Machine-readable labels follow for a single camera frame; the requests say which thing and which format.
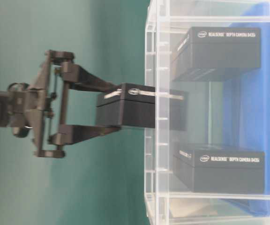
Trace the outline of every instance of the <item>green backdrop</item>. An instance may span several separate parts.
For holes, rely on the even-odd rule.
[[[142,84],[148,3],[0,0],[0,90],[30,83],[47,49],[74,52],[77,64],[107,81]],[[94,96],[72,91],[67,122],[93,124]],[[30,139],[0,128],[0,225],[148,224],[142,130],[66,147],[60,160],[33,157]]]

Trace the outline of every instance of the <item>camera box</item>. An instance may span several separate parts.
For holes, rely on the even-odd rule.
[[[172,170],[193,192],[263,194],[264,153],[187,144],[172,153]]]
[[[191,27],[171,55],[176,81],[225,81],[261,65],[260,29]]]

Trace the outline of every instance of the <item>clear plastic bin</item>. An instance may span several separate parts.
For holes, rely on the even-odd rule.
[[[151,0],[145,203],[153,225],[270,225],[270,1]]]

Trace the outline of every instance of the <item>black box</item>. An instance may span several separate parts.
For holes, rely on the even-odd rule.
[[[225,81],[261,65],[259,28],[191,27],[171,55],[176,81]]]
[[[155,127],[155,88],[122,83],[97,97],[96,125]]]
[[[162,94],[161,101],[169,101],[172,130],[185,130],[188,93],[170,90]],[[155,88],[122,83],[115,89],[97,97],[96,125],[155,127]]]
[[[187,144],[172,153],[172,170],[193,192],[263,194],[264,153]]]

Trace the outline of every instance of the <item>blue cloth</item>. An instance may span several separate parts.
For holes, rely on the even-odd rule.
[[[269,3],[244,15],[269,15]],[[234,23],[232,27],[261,29],[261,67],[224,83],[224,144],[265,152],[265,191],[270,195],[270,22]],[[232,200],[255,216],[268,216],[270,202]]]

